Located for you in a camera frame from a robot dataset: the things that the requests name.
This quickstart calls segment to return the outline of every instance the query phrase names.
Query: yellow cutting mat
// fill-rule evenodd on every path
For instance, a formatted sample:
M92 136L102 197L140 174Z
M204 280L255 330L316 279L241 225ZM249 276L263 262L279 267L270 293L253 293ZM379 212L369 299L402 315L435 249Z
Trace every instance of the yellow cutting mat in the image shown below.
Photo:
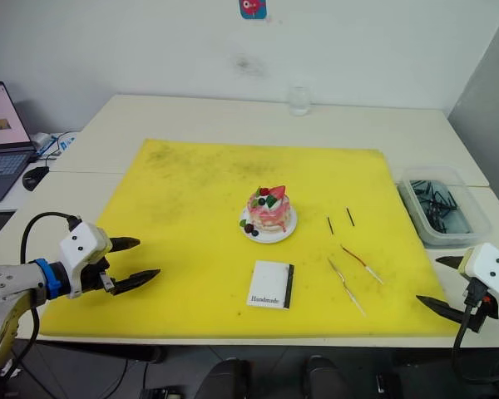
M240 214L259 186L275 185L286 185L298 227L285 241L257 244L241 232ZM454 323L416 299L416 294L444 296L386 161L375 150L147 140L97 224L110 236L142 242L107 255L112 277L149 268L161 273L116 297L96 291L50 302L43 334L242 338L456 332ZM370 265L384 285L340 244ZM328 257L366 317L345 293ZM290 310L246 305L257 259L295 266Z

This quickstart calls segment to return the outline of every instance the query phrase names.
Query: sticker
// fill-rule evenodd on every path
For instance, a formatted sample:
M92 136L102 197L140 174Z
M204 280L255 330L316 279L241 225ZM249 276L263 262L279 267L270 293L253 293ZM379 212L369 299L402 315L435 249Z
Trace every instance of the sticker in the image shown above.
M266 0L239 0L243 19L265 19Z

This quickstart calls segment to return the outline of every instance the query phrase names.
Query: laptop keyboard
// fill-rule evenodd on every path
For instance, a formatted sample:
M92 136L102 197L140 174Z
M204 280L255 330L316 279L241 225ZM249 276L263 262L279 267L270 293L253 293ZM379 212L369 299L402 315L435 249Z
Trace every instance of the laptop keyboard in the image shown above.
M12 175L27 158L27 154L0 155L0 176Z

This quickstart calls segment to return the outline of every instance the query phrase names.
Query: clear glass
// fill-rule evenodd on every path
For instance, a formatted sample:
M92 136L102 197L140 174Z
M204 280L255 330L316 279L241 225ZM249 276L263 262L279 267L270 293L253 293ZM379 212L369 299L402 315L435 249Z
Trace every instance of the clear glass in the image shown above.
M302 86L290 87L289 95L289 111L294 116L303 116L310 111L310 94L309 89Z

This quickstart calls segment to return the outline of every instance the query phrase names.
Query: computer mouse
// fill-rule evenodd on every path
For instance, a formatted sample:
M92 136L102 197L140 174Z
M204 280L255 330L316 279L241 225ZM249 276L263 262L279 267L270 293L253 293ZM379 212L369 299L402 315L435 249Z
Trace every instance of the computer mouse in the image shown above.
M33 168L24 174L22 177L22 185L28 191L33 191L44 176L50 171L48 166L39 166Z

